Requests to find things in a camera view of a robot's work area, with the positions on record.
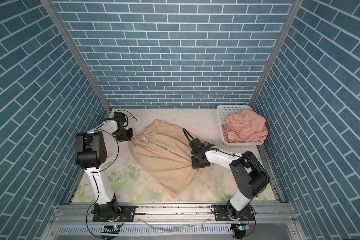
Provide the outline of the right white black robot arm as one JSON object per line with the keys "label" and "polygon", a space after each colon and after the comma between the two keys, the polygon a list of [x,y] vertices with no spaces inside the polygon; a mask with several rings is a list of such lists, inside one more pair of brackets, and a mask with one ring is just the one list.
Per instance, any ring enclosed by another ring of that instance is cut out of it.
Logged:
{"label": "right white black robot arm", "polygon": [[234,220],[244,215],[244,208],[270,183],[270,176],[250,151],[243,154],[225,152],[215,145],[205,145],[199,139],[189,141],[189,146],[194,169],[218,164],[231,170],[238,191],[228,201],[227,211]]}

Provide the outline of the beige shorts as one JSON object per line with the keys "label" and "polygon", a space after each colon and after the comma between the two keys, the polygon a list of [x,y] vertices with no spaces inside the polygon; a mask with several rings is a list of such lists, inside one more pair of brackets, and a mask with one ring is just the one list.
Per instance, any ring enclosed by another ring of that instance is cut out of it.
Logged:
{"label": "beige shorts", "polygon": [[172,197],[178,197],[197,173],[183,128],[154,120],[129,142],[134,160]]}

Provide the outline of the white plastic basket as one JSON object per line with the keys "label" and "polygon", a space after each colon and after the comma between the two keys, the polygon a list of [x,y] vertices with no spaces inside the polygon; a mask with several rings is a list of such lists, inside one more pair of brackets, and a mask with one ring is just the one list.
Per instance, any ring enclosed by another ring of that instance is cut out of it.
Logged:
{"label": "white plastic basket", "polygon": [[217,112],[221,138],[226,147],[259,146],[267,139],[266,119],[251,107],[220,105]]}

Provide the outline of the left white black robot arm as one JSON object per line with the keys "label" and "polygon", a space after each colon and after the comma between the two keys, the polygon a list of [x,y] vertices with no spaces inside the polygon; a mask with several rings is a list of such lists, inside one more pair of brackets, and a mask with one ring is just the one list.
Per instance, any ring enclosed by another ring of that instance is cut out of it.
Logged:
{"label": "left white black robot arm", "polygon": [[98,127],[75,136],[75,162],[85,171],[95,194],[92,213],[104,221],[115,221],[121,214],[116,194],[112,192],[105,166],[108,158],[105,137],[119,142],[129,141],[133,130],[127,128],[128,117],[106,119]]}

